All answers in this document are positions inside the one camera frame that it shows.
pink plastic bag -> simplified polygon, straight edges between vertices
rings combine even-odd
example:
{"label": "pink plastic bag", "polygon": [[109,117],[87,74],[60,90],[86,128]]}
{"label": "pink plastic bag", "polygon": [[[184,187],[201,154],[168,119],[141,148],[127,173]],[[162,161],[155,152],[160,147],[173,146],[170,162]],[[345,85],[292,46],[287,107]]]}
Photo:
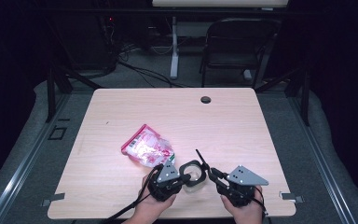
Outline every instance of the pink plastic bag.
{"label": "pink plastic bag", "polygon": [[155,167],[166,160],[174,163],[171,144],[146,124],[121,147],[121,152],[148,167]]}

office chair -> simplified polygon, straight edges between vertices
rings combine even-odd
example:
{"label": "office chair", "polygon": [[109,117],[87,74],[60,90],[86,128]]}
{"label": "office chair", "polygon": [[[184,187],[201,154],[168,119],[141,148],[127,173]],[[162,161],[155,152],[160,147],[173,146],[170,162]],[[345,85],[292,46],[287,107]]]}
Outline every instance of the office chair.
{"label": "office chair", "polygon": [[214,22],[206,34],[200,66],[202,87],[207,68],[255,70],[255,88],[267,43],[278,33],[280,23],[273,20],[228,18]]}

white desk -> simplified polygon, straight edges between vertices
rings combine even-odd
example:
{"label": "white desk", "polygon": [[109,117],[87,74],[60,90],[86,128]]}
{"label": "white desk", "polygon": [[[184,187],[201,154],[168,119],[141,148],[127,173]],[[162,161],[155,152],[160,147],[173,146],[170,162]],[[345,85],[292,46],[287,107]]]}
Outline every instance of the white desk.
{"label": "white desk", "polygon": [[[212,101],[204,104],[202,96]],[[267,124],[252,89],[126,89],[94,92],[48,216],[106,218],[132,203],[150,168],[131,161],[121,146],[144,124],[172,144],[175,167],[203,158],[222,172],[243,165],[269,182],[263,187],[272,217],[287,217],[295,205],[280,198],[290,192]],[[130,217],[133,209],[121,217]],[[193,193],[183,189],[161,218],[231,217],[215,184]]]}
{"label": "white desk", "polygon": [[[153,7],[286,7],[288,0],[153,0]],[[177,22],[172,18],[171,79],[178,77],[179,54],[177,48]]]}

desk leg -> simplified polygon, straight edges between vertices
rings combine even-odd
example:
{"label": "desk leg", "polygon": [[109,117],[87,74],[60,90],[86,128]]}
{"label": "desk leg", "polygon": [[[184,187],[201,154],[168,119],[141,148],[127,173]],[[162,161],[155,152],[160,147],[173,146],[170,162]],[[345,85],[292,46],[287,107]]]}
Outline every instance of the desk leg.
{"label": "desk leg", "polygon": [[172,17],[172,62],[171,62],[171,79],[178,78],[178,39],[176,33],[176,17]]}

hand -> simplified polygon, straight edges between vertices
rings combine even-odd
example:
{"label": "hand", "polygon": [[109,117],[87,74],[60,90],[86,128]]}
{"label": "hand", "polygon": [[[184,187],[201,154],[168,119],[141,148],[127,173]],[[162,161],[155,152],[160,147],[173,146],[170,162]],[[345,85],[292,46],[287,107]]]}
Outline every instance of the hand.
{"label": "hand", "polygon": [[[262,220],[262,212],[263,209],[260,204],[251,201],[248,205],[243,207],[234,207],[229,199],[221,195],[223,205],[234,216],[235,223],[237,224],[261,224]],[[258,201],[262,201],[261,194],[258,190],[255,190],[255,199]]]}
{"label": "hand", "polygon": [[[144,176],[144,179],[142,180],[142,186],[144,185],[146,179],[147,179],[147,175]],[[146,187],[144,193],[142,194],[141,199],[149,195],[149,193],[150,191],[148,187]],[[153,196],[149,195],[143,201],[138,203],[138,205],[136,205],[135,212],[132,215],[132,217],[130,217],[123,223],[152,224],[154,221],[158,219],[158,217],[161,215],[163,211],[171,207],[175,198],[176,198],[176,194],[173,194],[173,196],[167,199],[167,201],[159,202],[155,198],[153,198]]]}

